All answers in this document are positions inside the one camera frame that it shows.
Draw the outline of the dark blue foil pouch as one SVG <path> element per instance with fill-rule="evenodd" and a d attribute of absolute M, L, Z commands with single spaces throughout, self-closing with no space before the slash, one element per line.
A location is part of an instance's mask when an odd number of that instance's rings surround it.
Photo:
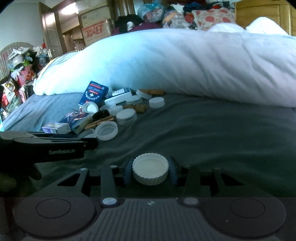
<path fill-rule="evenodd" d="M 79 110 L 73 110 L 67 113 L 58 123 L 67 123 L 72 132 L 80 134 L 88 124 L 92 123 L 92 115 Z"/>

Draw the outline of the white small bottle cap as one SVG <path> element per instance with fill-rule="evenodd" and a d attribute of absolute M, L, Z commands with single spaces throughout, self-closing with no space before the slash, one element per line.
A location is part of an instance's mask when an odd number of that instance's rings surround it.
<path fill-rule="evenodd" d="M 165 100 L 163 97 L 154 97 L 149 100 L 150 108 L 161 108 L 165 105 Z"/>

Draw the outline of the wooden door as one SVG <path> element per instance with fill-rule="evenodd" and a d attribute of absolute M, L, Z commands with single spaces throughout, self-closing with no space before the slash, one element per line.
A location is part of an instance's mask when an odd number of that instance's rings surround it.
<path fill-rule="evenodd" d="M 43 27 L 43 36 L 50 59 L 63 55 L 63 49 L 56 25 L 54 12 L 44 3 L 39 2 L 39 11 Z"/>

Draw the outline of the dark blue cross medicine box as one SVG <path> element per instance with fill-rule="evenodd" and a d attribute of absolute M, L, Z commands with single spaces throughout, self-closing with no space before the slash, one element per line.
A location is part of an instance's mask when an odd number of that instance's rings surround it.
<path fill-rule="evenodd" d="M 94 102 L 97 106 L 100 106 L 108 92 L 108 86 L 98 84 L 94 81 L 90 81 L 78 105 L 83 106 L 87 102 Z"/>

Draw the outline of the white medicine box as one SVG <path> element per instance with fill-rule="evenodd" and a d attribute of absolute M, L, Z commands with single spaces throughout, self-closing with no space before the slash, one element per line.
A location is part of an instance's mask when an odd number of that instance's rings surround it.
<path fill-rule="evenodd" d="M 122 88 L 106 95 L 104 103 L 107 106 L 114 106 L 119 103 L 125 102 L 127 98 L 132 96 L 132 90 L 130 88 Z"/>

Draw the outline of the clothes pile beside bed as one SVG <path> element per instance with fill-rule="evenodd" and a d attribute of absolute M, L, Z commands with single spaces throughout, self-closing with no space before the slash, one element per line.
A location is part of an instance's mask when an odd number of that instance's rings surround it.
<path fill-rule="evenodd" d="M 112 35 L 152 29 L 198 30 L 193 10 L 228 8 L 234 12 L 229 1 L 150 1 L 143 4 L 136 14 L 120 16 L 115 22 Z"/>

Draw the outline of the light blue folded duvet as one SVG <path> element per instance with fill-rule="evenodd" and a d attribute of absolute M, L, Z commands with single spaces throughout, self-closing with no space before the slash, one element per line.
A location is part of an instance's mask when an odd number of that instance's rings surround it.
<path fill-rule="evenodd" d="M 260 105 L 295 107 L 295 37 L 258 18 L 243 29 L 152 29 L 111 36 L 49 63 L 37 95 L 83 92 L 95 81 Z"/>

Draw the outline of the white ribbed jar lid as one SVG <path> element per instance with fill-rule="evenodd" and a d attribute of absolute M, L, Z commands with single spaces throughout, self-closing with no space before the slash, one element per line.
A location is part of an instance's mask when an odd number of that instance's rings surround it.
<path fill-rule="evenodd" d="M 133 160 L 132 171 L 134 178 L 140 184 L 155 186 L 165 181 L 169 171 L 169 162 L 162 155 L 145 153 Z"/>

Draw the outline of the pile of bags and clothes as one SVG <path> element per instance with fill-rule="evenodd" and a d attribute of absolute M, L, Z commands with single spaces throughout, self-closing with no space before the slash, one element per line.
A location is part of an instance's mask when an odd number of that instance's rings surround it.
<path fill-rule="evenodd" d="M 1 50 L 1 118 L 6 119 L 33 95 L 32 83 L 49 63 L 44 46 L 17 42 Z"/>

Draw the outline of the pair of wooden clothespins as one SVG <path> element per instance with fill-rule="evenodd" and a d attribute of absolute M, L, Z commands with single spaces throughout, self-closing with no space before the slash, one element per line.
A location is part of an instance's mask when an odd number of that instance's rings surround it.
<path fill-rule="evenodd" d="M 102 118 L 100 120 L 94 121 L 94 122 L 86 125 L 85 130 L 88 130 L 91 128 L 96 129 L 96 127 L 99 126 L 101 123 L 104 123 L 107 121 L 115 121 L 114 116 L 108 116 L 108 117 Z"/>

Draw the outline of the white flat jar lid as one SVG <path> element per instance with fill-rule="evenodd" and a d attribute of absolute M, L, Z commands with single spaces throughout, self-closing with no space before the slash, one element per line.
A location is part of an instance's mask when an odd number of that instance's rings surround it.
<path fill-rule="evenodd" d="M 116 115 L 117 123 L 128 125 L 137 119 L 137 112 L 132 108 L 123 109 Z"/>

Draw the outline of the purple yellow-arrow cream box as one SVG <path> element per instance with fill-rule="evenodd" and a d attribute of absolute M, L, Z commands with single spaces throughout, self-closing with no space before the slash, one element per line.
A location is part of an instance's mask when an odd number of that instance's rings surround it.
<path fill-rule="evenodd" d="M 68 123 L 49 123 L 42 127 L 43 132 L 53 134 L 68 134 L 71 132 Z"/>

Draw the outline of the red floral pillow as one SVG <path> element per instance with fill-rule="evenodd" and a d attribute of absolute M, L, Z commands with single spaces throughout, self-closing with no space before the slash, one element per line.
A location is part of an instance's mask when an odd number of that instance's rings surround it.
<path fill-rule="evenodd" d="M 198 30 L 207 31 L 219 23 L 235 23 L 234 12 L 228 8 L 193 10 L 192 14 Z"/>

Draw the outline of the black round cap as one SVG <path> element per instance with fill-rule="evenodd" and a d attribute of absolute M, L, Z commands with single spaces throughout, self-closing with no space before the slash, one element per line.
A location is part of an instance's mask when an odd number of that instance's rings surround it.
<path fill-rule="evenodd" d="M 106 118 L 108 116 L 110 116 L 109 111 L 107 109 L 104 109 L 104 110 L 100 110 L 100 111 L 96 112 L 95 114 L 93 114 L 92 120 L 98 121 L 98 120 Z"/>

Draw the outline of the large cardboard box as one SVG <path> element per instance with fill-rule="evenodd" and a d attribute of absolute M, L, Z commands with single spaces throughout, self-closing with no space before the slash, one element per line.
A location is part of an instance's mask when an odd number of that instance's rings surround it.
<path fill-rule="evenodd" d="M 77 1 L 76 6 L 86 47 L 111 36 L 112 1 Z"/>

